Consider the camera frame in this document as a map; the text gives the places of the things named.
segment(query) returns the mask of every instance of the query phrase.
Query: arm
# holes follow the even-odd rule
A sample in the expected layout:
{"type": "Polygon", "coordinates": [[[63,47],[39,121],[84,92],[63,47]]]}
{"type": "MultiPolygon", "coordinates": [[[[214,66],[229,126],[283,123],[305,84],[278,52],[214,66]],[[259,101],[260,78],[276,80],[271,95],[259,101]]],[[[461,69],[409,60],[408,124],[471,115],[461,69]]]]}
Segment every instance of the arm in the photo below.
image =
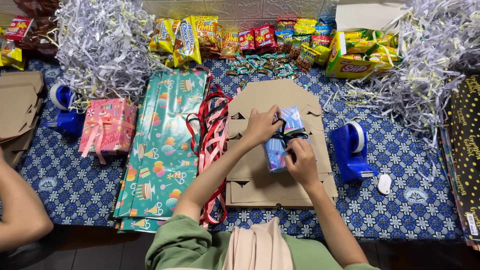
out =
{"type": "Polygon", "coordinates": [[[276,120],[275,115],[280,117],[280,114],[281,112],[277,105],[265,113],[258,113],[256,109],[253,109],[247,130],[240,142],[212,163],[187,187],[175,207],[173,216],[182,214],[199,222],[202,207],[218,189],[235,164],[248,151],[270,139],[275,131],[282,126],[282,122],[272,125],[273,121],[276,120]]]}
{"type": "Polygon", "coordinates": [[[368,264],[363,250],[338,214],[335,206],[330,202],[322,182],[318,180],[312,146],[307,140],[294,139],[287,149],[293,150],[297,156],[295,164],[291,155],[285,157],[288,171],[303,186],[310,200],[312,200],[313,208],[332,256],[343,268],[352,264],[368,264]]]}
{"type": "Polygon", "coordinates": [[[6,251],[40,239],[53,224],[38,194],[5,162],[1,148],[0,172],[0,251],[6,251]]]}

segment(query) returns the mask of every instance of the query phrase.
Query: pink gift box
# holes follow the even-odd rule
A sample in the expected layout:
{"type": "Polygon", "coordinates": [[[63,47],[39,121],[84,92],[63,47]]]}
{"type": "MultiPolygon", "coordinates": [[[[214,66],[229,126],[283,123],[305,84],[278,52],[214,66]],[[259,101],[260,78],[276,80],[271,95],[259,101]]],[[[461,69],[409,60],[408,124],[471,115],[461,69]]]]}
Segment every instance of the pink gift box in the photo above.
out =
{"type": "Polygon", "coordinates": [[[84,152],[89,147],[82,156],[96,155],[98,152],[102,155],[127,154],[133,139],[136,114],[137,107],[126,98],[90,101],[78,151],[84,152]]]}

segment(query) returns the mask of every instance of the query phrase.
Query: tape dispenser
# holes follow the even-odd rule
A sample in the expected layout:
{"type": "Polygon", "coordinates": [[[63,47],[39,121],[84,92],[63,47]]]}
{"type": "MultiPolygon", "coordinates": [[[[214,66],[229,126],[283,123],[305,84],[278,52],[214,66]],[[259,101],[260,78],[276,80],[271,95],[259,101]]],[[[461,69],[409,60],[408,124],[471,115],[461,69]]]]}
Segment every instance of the tape dispenser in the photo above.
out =
{"type": "Polygon", "coordinates": [[[361,177],[374,177],[378,171],[367,162],[367,133],[357,122],[350,121],[331,132],[342,183],[359,182],[361,177]]]}
{"type": "Polygon", "coordinates": [[[57,107],[57,118],[55,121],[46,122],[45,127],[64,135],[82,136],[85,114],[79,113],[76,109],[69,109],[75,99],[75,94],[67,86],[56,83],[50,88],[49,95],[57,107]]]}

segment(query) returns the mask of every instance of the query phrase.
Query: black ribbon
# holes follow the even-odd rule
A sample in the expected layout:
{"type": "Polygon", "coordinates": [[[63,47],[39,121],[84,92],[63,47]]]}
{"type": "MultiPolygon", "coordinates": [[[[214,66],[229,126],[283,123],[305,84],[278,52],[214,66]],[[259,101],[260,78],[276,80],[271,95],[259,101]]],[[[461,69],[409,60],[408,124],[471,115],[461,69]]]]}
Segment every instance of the black ribbon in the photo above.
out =
{"type": "Polygon", "coordinates": [[[290,132],[290,133],[285,134],[285,126],[287,125],[287,121],[285,121],[282,118],[278,118],[275,122],[273,122],[273,124],[276,124],[278,121],[282,121],[282,123],[283,123],[282,131],[276,131],[273,134],[272,138],[280,137],[283,140],[283,142],[285,143],[285,147],[288,146],[288,142],[291,139],[295,139],[295,138],[307,139],[308,138],[308,135],[303,133],[303,132],[305,132],[305,128],[299,128],[299,129],[295,130],[295,133],[290,132]]]}

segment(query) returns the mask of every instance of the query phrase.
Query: blue patterned tablecloth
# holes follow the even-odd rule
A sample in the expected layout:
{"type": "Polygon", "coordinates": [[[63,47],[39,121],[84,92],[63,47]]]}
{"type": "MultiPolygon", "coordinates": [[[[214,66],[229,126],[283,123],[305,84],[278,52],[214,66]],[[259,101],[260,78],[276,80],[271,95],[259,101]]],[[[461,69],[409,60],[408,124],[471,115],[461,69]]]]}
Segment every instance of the blue patterned tablecloth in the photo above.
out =
{"type": "MultiPolygon", "coordinates": [[[[244,77],[249,81],[271,79],[270,75],[257,73],[225,76],[229,67],[224,61],[206,60],[204,65],[211,68],[213,83],[221,85],[227,95],[236,94],[235,89],[244,77]]],[[[62,74],[59,66],[40,61],[31,61],[28,70],[42,71],[47,86],[62,74]]],[[[347,86],[342,79],[325,77],[323,70],[312,68],[295,82],[300,86],[308,85],[309,91],[318,96],[325,109],[323,123],[328,135],[327,148],[338,187],[336,207],[356,237],[461,239],[462,231],[444,171],[437,170],[433,181],[424,179],[417,172],[430,178],[432,163],[441,168],[438,156],[427,154],[422,135],[398,122],[373,117],[368,109],[347,106],[339,98],[324,105],[338,87],[347,86]],[[341,184],[330,131],[351,119],[360,122],[367,131],[369,163],[393,179],[392,192],[387,196],[376,190],[377,178],[366,179],[357,185],[341,184]]],[[[49,99],[45,102],[31,148],[18,165],[20,174],[37,190],[55,223],[112,226],[106,218],[119,186],[123,160],[111,159],[107,165],[100,165],[94,157],[81,158],[78,141],[69,141],[43,127],[46,121],[55,117],[53,103],[49,99]]],[[[230,231],[235,225],[248,228],[278,216],[283,233],[298,238],[323,238],[313,210],[228,208],[227,211],[227,219],[210,230],[230,231]]]]}

